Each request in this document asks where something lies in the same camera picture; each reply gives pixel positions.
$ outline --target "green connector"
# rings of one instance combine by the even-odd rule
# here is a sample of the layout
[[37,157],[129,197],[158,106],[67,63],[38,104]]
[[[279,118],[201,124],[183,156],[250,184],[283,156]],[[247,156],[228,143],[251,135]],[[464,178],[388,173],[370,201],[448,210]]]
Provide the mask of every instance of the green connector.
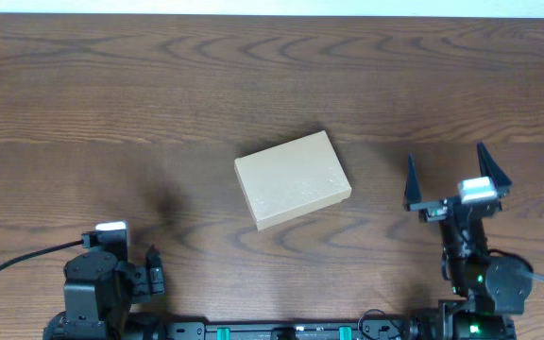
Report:
[[342,326],[339,328],[339,340],[351,340],[351,327]]
[[217,340],[230,340],[230,329],[217,329]]

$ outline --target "beige box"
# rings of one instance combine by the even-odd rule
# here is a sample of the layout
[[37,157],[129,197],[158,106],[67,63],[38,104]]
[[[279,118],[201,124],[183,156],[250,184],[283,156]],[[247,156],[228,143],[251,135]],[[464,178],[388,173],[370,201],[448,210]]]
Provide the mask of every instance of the beige box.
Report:
[[325,131],[236,159],[234,170],[258,230],[351,194]]

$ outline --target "wooden table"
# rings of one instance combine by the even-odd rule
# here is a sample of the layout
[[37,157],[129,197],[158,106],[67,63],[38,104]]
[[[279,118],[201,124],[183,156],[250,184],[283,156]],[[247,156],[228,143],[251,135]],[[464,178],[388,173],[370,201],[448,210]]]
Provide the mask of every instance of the wooden table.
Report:
[[[327,130],[353,191],[258,232],[237,157]],[[401,207],[477,177],[514,181],[493,247],[544,274],[544,20],[0,15],[0,263],[132,227],[167,294],[142,310],[211,321],[358,318],[451,298],[438,227]],[[0,339],[63,310],[63,250],[0,274]],[[517,317],[544,336],[544,286]]]

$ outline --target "wood grain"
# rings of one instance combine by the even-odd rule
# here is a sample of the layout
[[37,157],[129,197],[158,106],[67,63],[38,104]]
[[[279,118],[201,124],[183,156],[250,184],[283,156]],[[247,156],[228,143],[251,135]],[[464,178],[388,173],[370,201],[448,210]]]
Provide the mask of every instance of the wood grain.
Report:
[[[233,160],[326,129],[352,197],[262,232]],[[0,15],[0,263],[132,226],[167,295],[211,321],[357,318],[450,298],[440,235],[404,212],[475,177],[484,140],[515,182],[493,247],[544,273],[544,20]],[[0,274],[0,339],[63,309],[72,248]],[[517,318],[544,336],[544,286]]]

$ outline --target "white wall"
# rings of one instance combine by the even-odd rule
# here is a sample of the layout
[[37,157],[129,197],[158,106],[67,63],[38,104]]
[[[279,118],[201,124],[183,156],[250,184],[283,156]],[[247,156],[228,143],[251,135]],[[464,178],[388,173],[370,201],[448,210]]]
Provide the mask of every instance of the white wall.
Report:
[[544,18],[544,0],[0,0],[0,12]]

